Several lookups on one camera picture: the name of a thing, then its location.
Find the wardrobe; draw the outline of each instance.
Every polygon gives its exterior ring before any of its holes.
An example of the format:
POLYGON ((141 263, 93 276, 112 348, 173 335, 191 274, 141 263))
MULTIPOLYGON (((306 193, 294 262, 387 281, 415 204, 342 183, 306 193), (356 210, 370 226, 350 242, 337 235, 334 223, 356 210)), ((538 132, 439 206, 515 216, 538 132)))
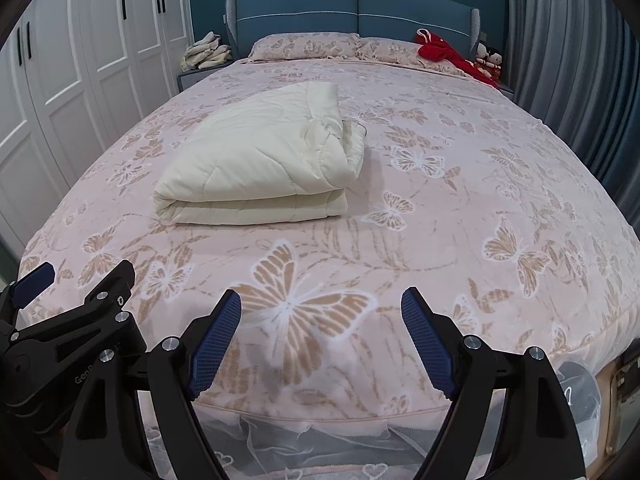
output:
POLYGON ((0 50, 0 237, 19 258, 71 186, 177 93, 189 0, 33 0, 0 50))

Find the blue upholstered headboard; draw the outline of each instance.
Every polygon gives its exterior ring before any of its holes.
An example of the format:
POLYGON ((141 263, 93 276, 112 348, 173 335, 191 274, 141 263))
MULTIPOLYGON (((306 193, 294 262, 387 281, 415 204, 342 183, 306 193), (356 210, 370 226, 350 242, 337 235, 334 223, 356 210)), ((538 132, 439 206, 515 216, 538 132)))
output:
POLYGON ((234 57, 282 32, 357 32, 363 38, 413 41, 418 28, 444 38, 473 59, 480 11, 451 0, 226 0, 225 23, 234 57))

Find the pillow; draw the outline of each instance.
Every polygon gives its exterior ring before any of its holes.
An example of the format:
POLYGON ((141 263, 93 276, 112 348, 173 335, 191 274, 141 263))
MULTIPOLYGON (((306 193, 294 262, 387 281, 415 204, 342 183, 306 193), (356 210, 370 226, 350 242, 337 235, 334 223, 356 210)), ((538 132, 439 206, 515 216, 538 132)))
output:
POLYGON ((356 59, 360 44, 357 34, 344 32, 297 32, 271 34, 254 43, 249 60, 317 59, 340 57, 356 59))
POLYGON ((453 66, 450 61, 429 61, 418 55, 421 45, 410 41, 389 40, 387 38, 360 38, 360 46, 356 53, 362 61, 377 61, 416 68, 426 68, 449 75, 466 74, 453 66))

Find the textured blue pad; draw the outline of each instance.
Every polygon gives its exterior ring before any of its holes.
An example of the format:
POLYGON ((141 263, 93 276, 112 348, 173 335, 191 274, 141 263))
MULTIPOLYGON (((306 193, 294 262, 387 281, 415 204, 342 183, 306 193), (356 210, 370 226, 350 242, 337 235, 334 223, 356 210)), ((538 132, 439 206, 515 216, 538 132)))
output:
POLYGON ((56 271, 49 262, 32 270, 14 285, 11 296, 15 308, 25 308, 43 293, 56 279, 56 271))
POLYGON ((241 310, 240 296, 234 292, 222 305, 220 314, 194 352, 191 361, 191 381, 188 386, 194 399, 211 387, 240 323, 241 310))
POLYGON ((402 320, 427 370, 431 384, 450 399, 458 388, 453 378, 453 359, 449 351, 409 290, 402 294, 401 311, 402 320))

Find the red garment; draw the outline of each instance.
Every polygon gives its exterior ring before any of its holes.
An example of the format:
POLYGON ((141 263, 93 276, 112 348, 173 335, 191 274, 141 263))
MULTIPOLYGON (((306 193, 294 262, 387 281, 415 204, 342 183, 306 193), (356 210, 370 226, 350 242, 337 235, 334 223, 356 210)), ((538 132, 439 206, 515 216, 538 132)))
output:
POLYGON ((422 45, 420 50, 418 50, 418 54, 424 59, 428 59, 433 62, 439 62, 446 59, 455 67, 469 74, 478 81, 487 83, 494 88, 498 88, 495 81, 480 72, 472 62, 460 56, 460 54, 441 37, 436 36, 425 28, 419 28, 415 35, 415 41, 422 45))

